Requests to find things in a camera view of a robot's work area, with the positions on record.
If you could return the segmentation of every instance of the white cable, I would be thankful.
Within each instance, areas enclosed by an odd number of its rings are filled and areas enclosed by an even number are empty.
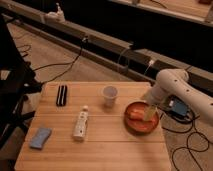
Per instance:
[[[149,61],[149,65],[148,65],[148,67],[146,68],[146,70],[145,70],[145,72],[144,72],[144,75],[146,75],[147,71],[149,70],[149,68],[150,68],[151,66],[154,65],[154,63],[155,63],[155,60],[151,58],[150,61]]]
[[[118,73],[118,79],[119,81],[121,81],[121,74],[120,74],[120,71],[119,71],[119,68],[120,68],[120,60],[122,58],[122,56],[129,50],[129,48],[126,48],[126,49],[123,49],[118,57],[118,61],[117,61],[117,73]]]

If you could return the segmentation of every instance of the bottle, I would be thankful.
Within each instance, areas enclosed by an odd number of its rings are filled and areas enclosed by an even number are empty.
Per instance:
[[[78,115],[78,119],[73,131],[73,139],[75,141],[84,141],[88,120],[88,106],[84,106]]]
[[[64,22],[65,21],[64,12],[61,10],[59,3],[56,3],[56,5],[57,5],[57,9],[58,9],[58,11],[57,11],[58,20],[60,22]]]

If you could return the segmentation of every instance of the chair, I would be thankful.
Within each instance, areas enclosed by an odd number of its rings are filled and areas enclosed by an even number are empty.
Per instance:
[[[15,161],[13,160],[0,160],[0,170],[14,171]]]
[[[0,72],[2,70],[9,74],[5,79],[0,77],[0,149],[16,127],[27,132],[25,121],[34,116],[34,111],[22,114],[23,103],[28,99],[26,94],[40,92],[42,87],[35,80],[30,62],[17,50],[0,11]]]

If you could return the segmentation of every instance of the black cable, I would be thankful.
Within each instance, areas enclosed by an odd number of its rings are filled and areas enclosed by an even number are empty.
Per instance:
[[[184,117],[178,117],[175,114],[169,114],[166,111],[164,111],[164,113],[169,116],[171,119],[175,120],[176,122],[180,123],[180,124],[191,124],[194,120],[196,120],[199,116],[195,116],[193,111],[189,111],[188,114]]]
[[[29,54],[27,52],[24,52],[24,54],[21,54],[22,58],[25,58],[26,56],[28,56]]]
[[[118,57],[118,61],[117,61],[117,73],[118,73],[118,76],[119,76],[119,80],[120,79],[120,60],[121,58],[123,57],[123,55],[129,50],[129,48],[126,48],[124,50],[122,50],[122,52],[120,53],[119,57]],[[129,68],[129,60],[127,60],[127,58],[125,57],[126,61],[125,61],[125,66],[127,66]]]
[[[68,71],[70,71],[70,70],[72,69],[73,65],[75,64],[75,62],[76,62],[76,61],[78,60],[78,58],[81,56],[82,50],[83,50],[83,46],[81,45],[81,48],[80,48],[80,50],[79,50],[78,55],[75,57],[75,59],[74,59],[72,62],[69,62],[69,63],[67,63],[67,64],[66,64],[66,63],[49,64],[49,65],[42,66],[42,67],[39,67],[39,68],[35,69],[35,70],[43,69],[43,68],[45,68],[45,67],[54,66],[54,65],[70,65],[69,68],[66,69],[64,72],[60,73],[59,75],[53,77],[52,79],[50,79],[50,80],[48,80],[48,81],[44,81],[43,84],[44,84],[44,83],[47,83],[47,82],[50,82],[50,81],[54,81],[55,79],[61,77],[62,75],[64,75],[64,74],[67,73]]]
[[[17,48],[20,49],[20,48],[23,48],[23,47],[27,47],[25,50],[19,50],[20,53],[24,53],[24,52],[27,52],[31,49],[31,45],[22,45],[22,46],[18,46]]]
[[[164,116],[164,114],[166,114],[167,116],[169,116],[171,119],[173,119],[173,120],[175,120],[175,121],[177,121],[174,117],[172,117],[171,115],[169,115],[168,113],[166,113],[166,112],[163,112],[163,114],[160,116],[160,119],[162,119],[162,117]],[[176,131],[176,130],[172,130],[172,129],[169,129],[169,128],[166,128],[166,127],[163,127],[162,126],[162,129],[164,129],[164,130],[166,130],[166,131],[169,131],[169,132],[172,132],[172,133],[177,133],[177,134],[185,134],[185,133],[188,133],[188,132],[190,132],[191,130],[192,130],[192,128],[193,128],[193,121],[195,120],[195,119],[197,119],[198,117],[194,117],[193,118],[193,120],[192,120],[192,122],[189,122],[188,124],[191,124],[191,126],[187,129],[187,130],[185,130],[185,131]]]
[[[18,37],[13,37],[13,39],[21,39],[21,38],[23,38],[24,36],[26,36],[27,34],[29,34],[29,33],[24,33],[24,34],[22,34],[21,36],[18,36]]]
[[[191,111],[191,113],[193,113],[193,115],[192,115],[192,116],[193,116],[193,119],[192,119],[192,122],[190,123],[190,124],[191,124],[191,127],[190,127],[188,130],[186,130],[186,131],[179,132],[179,131],[170,130],[170,129],[168,129],[168,128],[162,127],[163,129],[165,129],[165,130],[167,130],[167,131],[169,131],[169,132],[178,133],[178,134],[179,134],[179,133],[180,133],[180,134],[182,134],[182,133],[188,133],[188,132],[191,131],[193,128],[194,128],[194,130],[195,130],[194,132],[191,132],[191,133],[187,136],[187,139],[186,139],[186,146],[178,147],[178,148],[176,148],[176,149],[173,151],[173,153],[172,153],[172,163],[173,163],[173,165],[174,165],[174,167],[175,167],[175,169],[176,169],[177,171],[179,171],[180,169],[178,169],[178,167],[177,167],[177,165],[176,165],[176,163],[175,163],[175,154],[176,154],[176,152],[178,152],[178,151],[180,151],[180,150],[182,150],[182,149],[187,150],[187,151],[189,152],[190,156],[192,157],[193,161],[196,163],[196,165],[197,165],[198,168],[200,169],[200,171],[203,171],[203,168],[201,167],[200,163],[197,161],[197,159],[195,158],[195,156],[194,156],[194,154],[193,154],[192,152],[197,152],[197,153],[206,152],[206,151],[210,148],[210,145],[213,145],[213,142],[211,142],[203,133],[201,133],[200,131],[197,130],[196,125],[195,125],[195,121],[196,121],[196,119],[197,119],[198,117],[195,117],[195,114],[194,114],[193,111]],[[189,141],[190,141],[190,139],[191,139],[194,135],[196,135],[196,134],[198,134],[202,139],[204,139],[204,140],[207,142],[207,146],[206,146],[204,149],[198,150],[198,149],[195,149],[195,148],[190,147]]]
[[[150,0],[151,2],[154,2],[154,3],[156,3],[156,4],[159,4],[160,6],[162,6],[163,8],[165,8],[165,9],[167,9],[167,7],[164,5],[164,4],[162,4],[162,3],[160,3],[160,2],[158,2],[158,1],[156,1],[156,0]]]

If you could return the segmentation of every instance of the cable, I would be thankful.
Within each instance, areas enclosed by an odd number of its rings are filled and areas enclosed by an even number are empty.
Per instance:
[[[28,45],[28,44],[19,46],[17,48],[20,49],[20,48],[23,48],[23,47],[27,47],[27,48],[25,50],[19,50],[20,53],[27,52],[27,51],[29,51],[31,49],[31,45]]]
[[[18,37],[13,37],[13,39],[21,39],[23,38],[24,36],[28,35],[29,33],[24,33],[22,34],[21,36],[18,36]]]
[[[21,54],[22,58],[25,58],[26,56],[28,56],[29,54],[27,52],[24,52],[24,54]]]
[[[174,114],[168,114],[167,112],[164,111],[165,114],[167,114],[170,118],[172,118],[173,120],[175,120],[176,122],[180,123],[180,124],[190,124],[192,123],[194,120],[196,120],[197,118],[199,118],[199,116],[195,116],[194,112],[189,111],[188,115],[183,117],[183,118],[179,118],[178,116],[174,115]]]
[[[37,70],[40,70],[40,69],[43,69],[43,68],[46,68],[46,67],[50,67],[50,66],[55,66],[55,65],[70,65],[69,68],[67,68],[64,72],[60,73],[59,75],[56,75],[55,77],[53,77],[52,79],[48,80],[48,81],[44,81],[44,83],[47,83],[47,82],[50,82],[50,81],[53,81],[59,77],[61,77],[62,75],[64,75],[65,73],[67,73],[68,71],[70,71],[73,67],[73,65],[75,64],[75,62],[78,60],[78,58],[81,56],[81,53],[82,53],[82,50],[83,50],[83,46],[81,46],[80,50],[79,50],[79,53],[78,55],[75,57],[75,59],[69,63],[58,63],[58,64],[49,64],[49,65],[45,65],[45,66],[42,66],[42,67],[39,67],[37,69],[34,69],[34,71],[37,71]]]
[[[120,53],[120,55],[119,55],[119,57],[118,57],[118,61],[117,61],[117,73],[118,73],[118,78],[119,78],[119,80],[121,80],[121,77],[120,77],[120,71],[119,71],[119,68],[120,68],[120,60],[121,60],[121,58],[122,58],[122,56],[128,51],[128,50],[130,50],[129,48],[126,48],[126,49],[123,49],[122,51],[121,51],[121,53]]]
[[[162,117],[164,116],[164,114],[167,114],[167,113],[165,113],[165,112],[163,111],[163,114],[161,115],[160,118],[162,118]],[[174,167],[175,167],[175,169],[176,169],[177,171],[180,170],[180,169],[177,167],[176,162],[175,162],[175,154],[176,154],[178,151],[183,150],[183,149],[186,149],[186,150],[189,152],[190,156],[192,157],[193,161],[196,163],[196,165],[197,165],[198,168],[200,169],[200,171],[203,171],[203,168],[201,167],[200,163],[197,161],[197,159],[195,158],[195,156],[193,155],[192,152],[197,152],[197,153],[199,153],[199,152],[206,152],[206,151],[209,149],[210,144],[213,145],[213,142],[211,142],[203,133],[201,133],[201,132],[199,132],[199,131],[197,130],[196,125],[195,125],[195,121],[196,121],[196,119],[197,119],[198,117],[195,117],[195,114],[193,114],[192,116],[193,116],[193,119],[192,119],[192,122],[191,122],[191,127],[190,127],[188,130],[186,130],[186,131],[180,132],[180,131],[170,130],[170,129],[168,129],[168,128],[162,127],[163,129],[165,129],[165,130],[167,130],[167,131],[169,131],[169,132],[178,133],[178,134],[188,133],[188,132],[190,132],[192,129],[195,130],[195,131],[191,132],[191,133],[187,136],[187,139],[186,139],[186,146],[178,147],[178,148],[176,148],[176,149],[172,152],[172,163],[173,163],[173,165],[174,165]],[[198,135],[199,135],[203,140],[205,140],[206,143],[207,143],[207,146],[206,146],[205,148],[201,149],[201,150],[192,148],[192,147],[190,147],[190,144],[189,144],[190,139],[191,139],[194,135],[196,135],[196,134],[198,134]]]
[[[163,8],[165,8],[165,9],[167,9],[167,7],[164,5],[164,4],[162,4],[161,2],[158,2],[158,1],[156,1],[156,0],[150,0],[151,2],[154,2],[154,3],[156,3],[156,4],[159,4],[160,6],[162,6]]]
[[[146,70],[145,70],[144,73],[143,73],[144,75],[146,75],[147,71],[149,70],[149,68],[150,68],[151,66],[154,65],[154,63],[155,63],[155,60],[154,60],[154,59],[150,59],[149,65],[148,65],[148,67],[146,68]]]
[[[166,114],[169,118],[175,120],[176,122],[178,122],[180,124],[183,124],[183,122],[180,122],[180,121],[176,120],[176,118],[172,117],[171,115],[169,115],[165,111],[163,111],[163,114],[160,116],[160,119],[162,119],[162,117],[164,116],[164,114]],[[162,126],[162,129],[164,129],[166,131],[169,131],[169,132],[172,132],[172,133],[185,134],[185,133],[188,133],[188,132],[190,132],[192,130],[192,128],[193,128],[193,121],[196,120],[197,118],[198,117],[195,117],[194,114],[193,114],[193,119],[191,120],[191,122],[187,123],[187,124],[191,124],[191,126],[187,130],[185,130],[185,131],[176,131],[176,130],[172,130],[172,129],[169,129],[169,128],[166,128],[166,127],[163,127],[163,126]]]

